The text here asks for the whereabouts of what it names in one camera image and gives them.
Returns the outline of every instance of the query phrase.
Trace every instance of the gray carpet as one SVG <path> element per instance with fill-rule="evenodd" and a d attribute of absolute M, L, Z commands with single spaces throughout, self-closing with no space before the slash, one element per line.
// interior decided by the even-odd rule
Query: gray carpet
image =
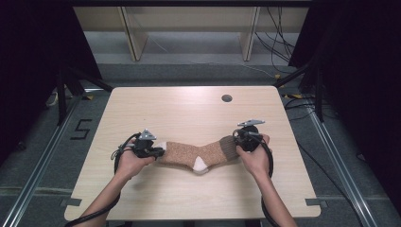
<path fill-rule="evenodd" d="M 112 86 L 185 86 L 185 85 L 262 85 L 272 84 L 268 74 L 277 72 L 271 66 L 254 66 L 263 70 L 240 65 L 99 65 L 104 80 Z M 282 70 L 293 70 L 281 67 Z M 295 79 L 280 89 L 281 94 L 296 94 L 299 80 Z M 85 87 L 94 87 L 83 81 Z M 77 181 L 86 153 L 94 138 L 98 122 L 107 104 L 108 93 L 95 92 L 92 99 L 79 102 L 69 125 L 66 128 L 56 152 L 49 163 L 46 172 L 27 207 L 19 226 L 62 226 L 65 207 L 62 200 L 69 198 Z M 285 105 L 290 99 L 283 98 Z M 291 105 L 303 103 L 297 100 Z M 308 109 L 294 108 L 287 111 L 291 127 L 300 144 L 310 152 L 325 168 L 334 181 L 343 188 L 336 169 L 333 167 L 327 151 L 310 119 Z M 7 211 L 13 205 L 21 187 L 32 172 L 40 158 L 58 120 L 57 106 L 45 110 L 26 137 L 27 149 L 17 151 L 0 167 L 0 219 L 4 219 Z M 379 226 L 400 226 L 401 219 L 392 207 L 369 166 L 356 157 L 357 148 L 340 118 L 329 106 L 324 105 L 324 125 L 328 128 L 340 154 L 352 172 L 363 196 L 369 203 Z M 89 129 L 85 139 L 80 127 Z M 299 226 L 358 226 L 357 218 L 345 198 L 327 179 L 309 157 L 303 152 L 303 158 L 311 182 L 318 198 L 327 206 L 322 208 L 322 214 L 317 218 L 296 218 Z M 118 226 L 121 221 L 111 221 L 110 226 Z M 133 226 L 183 226 L 179 221 L 134 222 Z M 197 226 L 243 226 L 243 221 L 202 221 Z"/>

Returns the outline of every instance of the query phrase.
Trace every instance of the floor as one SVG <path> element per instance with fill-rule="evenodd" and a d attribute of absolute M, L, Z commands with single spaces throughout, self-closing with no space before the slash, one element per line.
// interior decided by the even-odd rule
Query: floor
<path fill-rule="evenodd" d="M 269 45 L 274 45 L 275 50 L 285 53 L 282 58 L 272 55 L 255 39 L 251 60 L 243 61 L 237 34 L 234 33 L 171 32 L 151 33 L 141 60 L 135 62 L 131 60 L 124 33 L 87 32 L 86 36 L 102 77 L 112 86 L 272 85 L 276 76 L 283 77 L 294 70 L 287 67 L 287 62 L 282 59 L 288 57 L 283 45 L 274 43 L 264 33 L 259 36 Z M 287 42 L 295 44 L 297 34 L 285 34 L 285 38 Z M 335 107 L 330 105 L 330 95 L 324 96 L 322 124 L 316 120 L 310 99 L 285 96 L 299 94 L 298 83 L 299 79 L 295 79 L 279 91 L 283 95 L 283 105 L 288 107 L 288 120 L 300 143 L 306 169 L 322 208 L 322 214 L 317 218 L 296 218 L 298 225 L 358 226 L 353 206 L 334 186 L 334 182 L 352 200 L 362 199 L 367 204 L 365 209 L 371 212 L 372 220 L 366 226 L 401 226 L 401 218 L 375 175 L 357 157 L 359 151 L 342 126 Z M 82 84 L 87 89 L 95 88 L 85 81 Z M 63 218 L 65 203 L 74 189 L 109 95 L 103 91 L 94 91 L 84 98 L 68 99 L 73 111 L 64 129 L 56 127 L 57 105 L 52 105 L 54 96 L 49 98 L 48 108 L 24 140 L 26 149 L 14 151 L 0 167 L 0 219 L 4 223 L 9 217 L 8 213 L 12 214 L 15 209 L 19 210 L 20 216 L 15 217 L 13 226 L 63 226 L 66 223 Z M 78 124 L 89 129 L 87 135 L 76 131 Z M 61 131 L 60 138 L 55 144 L 49 145 L 57 130 Z M 316 159 L 330 178 L 308 154 Z M 345 181 L 355 185 L 359 197 L 349 194 L 349 186 L 344 183 L 343 173 L 335 162 L 339 157 L 346 168 L 345 175 L 351 177 L 351 180 Z M 34 177 L 37 178 L 36 184 L 28 185 Z M 21 193 L 29 187 L 32 193 L 27 196 L 27 202 L 15 206 Z M 109 226 L 121 224 L 124 222 L 108 223 Z M 265 220 L 262 220 L 261 225 L 269 226 Z M 173 227 L 183 226 L 183 223 L 138 221 L 132 226 Z M 196 226 L 242 227 L 244 222 L 196 221 Z"/>

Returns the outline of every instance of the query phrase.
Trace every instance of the wooden table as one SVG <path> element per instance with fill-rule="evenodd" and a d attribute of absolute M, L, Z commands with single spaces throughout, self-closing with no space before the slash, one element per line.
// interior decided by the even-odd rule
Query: wooden table
<path fill-rule="evenodd" d="M 229 95 L 231 102 L 222 96 Z M 320 206 L 298 150 L 282 101 L 272 86 L 115 88 L 99 123 L 74 192 L 80 206 L 67 206 L 66 219 L 79 217 L 113 176 L 110 157 L 132 134 L 149 129 L 155 144 L 174 141 L 203 146 L 238 129 L 239 122 L 261 119 L 270 136 L 273 182 L 294 217 L 316 217 Z M 108 219 L 264 218 L 261 194 L 240 159 L 204 175 L 154 163 L 132 178 Z"/>

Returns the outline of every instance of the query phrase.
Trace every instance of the black cable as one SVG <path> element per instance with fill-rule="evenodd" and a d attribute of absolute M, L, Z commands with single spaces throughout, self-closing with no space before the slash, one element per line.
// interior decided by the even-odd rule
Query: black cable
<path fill-rule="evenodd" d="M 303 103 L 303 104 L 298 104 L 295 106 L 290 106 L 290 107 L 286 107 L 285 110 L 291 110 L 291 109 L 295 109 L 295 108 L 299 108 L 299 107 L 313 107 L 315 104 L 314 103 Z"/>
<path fill-rule="evenodd" d="M 273 16 L 272 16 L 272 14 L 271 14 L 271 12 L 270 12 L 269 7 L 267 7 L 267 10 L 268 10 L 269 16 L 271 17 L 271 20 L 272 20 L 273 23 L 274 23 L 275 28 L 276 28 L 276 36 L 275 36 L 275 38 L 273 39 L 273 40 L 274 40 L 274 43 L 273 43 L 273 47 L 272 47 L 272 48 L 274 49 L 275 43 L 277 42 L 277 36 L 278 36 L 278 35 L 280 35 L 280 37 L 282 38 L 283 43 L 287 43 L 287 41 L 284 39 L 284 36 L 283 36 L 283 28 L 282 28 L 282 26 L 281 26 L 282 8 L 280 8 L 280 7 L 278 8 L 278 10 L 279 10 L 279 25 L 276 24 L 276 22 L 275 22 L 275 20 L 274 20 L 274 18 L 273 18 Z M 286 53 L 288 54 L 287 45 L 285 44 L 284 47 L 285 47 Z M 290 74 L 290 73 L 291 73 L 291 72 L 286 72 L 286 71 L 282 71 L 282 70 L 278 69 L 278 68 L 276 67 L 276 65 L 274 64 L 274 60 L 273 60 L 273 55 L 272 55 L 272 53 L 271 53 L 270 57 L 271 57 L 271 64 L 272 64 L 272 66 L 273 66 L 278 72 L 285 73 L 285 74 Z"/>
<path fill-rule="evenodd" d="M 266 34 L 266 36 L 267 36 L 269 39 L 271 39 L 271 40 L 274 41 L 274 39 L 269 35 L 268 32 L 265 32 L 265 34 Z M 280 42 L 280 41 L 276 41 L 276 42 L 279 43 L 279 44 L 286 44 L 286 45 L 289 45 L 289 46 L 291 46 L 292 48 L 295 47 L 294 45 L 292 45 L 292 44 L 290 44 L 290 43 L 287 43 L 287 42 Z"/>
<path fill-rule="evenodd" d="M 260 146 L 262 146 L 262 148 L 266 151 L 266 154 L 268 155 L 268 159 L 269 159 L 269 177 L 271 178 L 271 176 L 273 175 L 273 156 L 271 154 L 271 150 L 268 147 L 268 144 L 266 143 L 265 139 L 263 139 L 263 137 L 261 139 L 259 139 L 256 136 L 253 136 L 252 134 L 250 134 L 250 131 L 246 131 L 243 129 L 239 129 L 239 130 L 234 130 L 233 131 L 233 137 L 236 138 L 235 134 L 237 133 L 238 135 L 241 134 L 241 132 L 247 136 L 252 138 L 255 142 L 257 142 Z M 263 214 L 266 217 L 266 220 L 273 226 L 273 227 L 280 227 L 275 221 L 274 219 L 271 217 L 271 215 L 269 214 L 268 209 L 266 208 L 265 202 L 263 201 L 263 197 L 261 197 L 261 206 L 262 206 L 262 211 Z"/>
<path fill-rule="evenodd" d="M 278 52 L 277 50 L 273 49 L 271 46 L 269 46 L 265 41 L 262 40 L 262 38 L 259 37 L 259 35 L 255 32 L 254 33 L 257 37 L 257 39 L 260 41 L 260 43 L 270 52 L 274 53 L 277 57 L 280 59 L 289 62 L 289 58 L 283 55 L 282 53 Z"/>
<path fill-rule="evenodd" d="M 118 201 L 120 200 L 120 195 L 121 195 L 121 194 L 118 193 L 117 198 L 115 198 L 115 200 L 114 200 L 111 204 L 109 204 L 108 206 L 104 207 L 103 209 L 101 209 L 101 210 L 99 210 L 99 211 L 96 211 L 96 212 L 94 212 L 93 214 L 90 214 L 90 215 L 87 215 L 87 216 L 84 216 L 84 217 L 80 217 L 80 218 L 71 220 L 71 221 L 69 221 L 68 223 L 66 223 L 66 224 L 64 225 L 64 227 L 70 227 L 70 226 L 78 225 L 78 224 L 83 223 L 83 222 L 85 222 L 85 221 L 88 221 L 88 220 L 90 220 L 90 219 L 99 217 L 99 216 L 105 214 L 106 212 L 109 212 L 111 209 L 113 209 L 113 207 L 115 207 L 115 205 L 116 205 L 116 204 L 118 203 Z"/>
<path fill-rule="evenodd" d="M 301 117 L 297 117 L 297 118 L 292 118 L 292 119 L 289 119 L 288 121 L 294 121 L 294 120 L 302 120 L 302 119 L 305 119 L 305 118 L 307 118 L 308 116 L 310 116 L 312 113 L 314 113 L 315 111 L 311 111 L 310 113 L 308 113 L 307 115 L 305 115 L 305 116 L 301 116 Z"/>
<path fill-rule="evenodd" d="M 130 141 L 133 137 L 137 137 L 137 136 L 139 136 L 140 134 L 141 134 L 141 133 L 136 133 L 136 134 L 130 136 L 130 138 L 128 138 L 128 139 L 126 140 L 126 142 L 124 142 L 124 144 L 122 144 L 122 145 L 118 148 L 118 150 L 116 150 L 115 152 L 113 152 L 111 159 L 114 159 L 114 158 L 115 158 L 115 161 L 114 161 L 114 174 L 115 174 L 115 172 L 116 172 L 116 170 L 117 170 L 117 168 L 118 168 L 118 162 L 119 162 L 119 159 L 120 159 L 121 154 L 122 154 L 124 151 L 126 151 L 126 150 L 124 149 L 124 147 L 129 143 L 129 141 Z M 121 196 L 121 193 L 118 193 L 117 198 L 115 198 L 115 200 L 114 200 L 111 204 L 109 204 L 109 205 L 107 205 L 106 207 L 100 209 L 99 211 L 94 212 L 93 214 L 90 214 L 90 215 L 87 215 L 87 216 L 84 216 L 84 217 L 80 217 L 80 218 L 71 220 L 71 221 L 67 222 L 67 223 L 64 225 L 64 227 L 69 227 L 69 226 L 78 225 L 78 224 L 83 223 L 83 222 L 85 222 L 85 221 L 88 221 L 88 220 L 90 220 L 90 219 L 99 217 L 99 216 L 105 214 L 106 212 L 109 212 L 110 210 L 113 209 L 113 207 L 115 207 L 115 206 L 117 205 L 118 201 L 120 200 L 120 196 Z"/>
<path fill-rule="evenodd" d="M 319 169 L 324 173 L 324 175 L 328 178 L 328 180 L 330 180 L 330 182 L 337 188 L 337 190 L 339 190 L 339 192 L 346 199 L 346 201 L 350 204 L 352 210 L 356 214 L 359 226 L 363 227 L 362 220 L 360 219 L 359 215 L 357 214 L 357 209 L 354 207 L 351 200 L 345 195 L 345 193 L 336 184 L 336 182 L 330 177 L 330 175 L 328 175 L 327 171 L 323 168 L 323 166 L 309 152 L 306 151 L 306 149 L 298 142 L 298 140 L 297 140 L 297 144 L 301 148 L 301 150 L 319 167 Z"/>
<path fill-rule="evenodd" d="M 291 102 L 293 102 L 293 101 L 296 101 L 296 100 L 305 100 L 305 99 L 314 99 L 314 98 L 315 98 L 314 96 L 301 97 L 301 98 L 293 98 L 292 100 L 290 100 L 290 101 L 284 106 L 284 109 L 287 109 L 288 104 L 291 103 Z"/>
<path fill-rule="evenodd" d="M 335 119 L 335 120 L 340 120 L 340 118 L 337 115 L 332 116 L 332 115 L 328 115 L 327 113 L 322 113 L 322 114 L 324 116 L 327 116 L 328 118 Z"/>

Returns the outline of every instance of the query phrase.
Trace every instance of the sock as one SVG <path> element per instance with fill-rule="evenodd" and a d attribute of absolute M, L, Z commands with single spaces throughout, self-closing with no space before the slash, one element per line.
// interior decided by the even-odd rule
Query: sock
<path fill-rule="evenodd" d="M 209 171 L 210 166 L 238 157 L 234 138 L 231 135 L 202 147 L 176 142 L 165 142 L 159 146 L 166 151 L 165 155 L 159 158 L 160 163 L 187 166 L 197 174 L 204 174 Z"/>

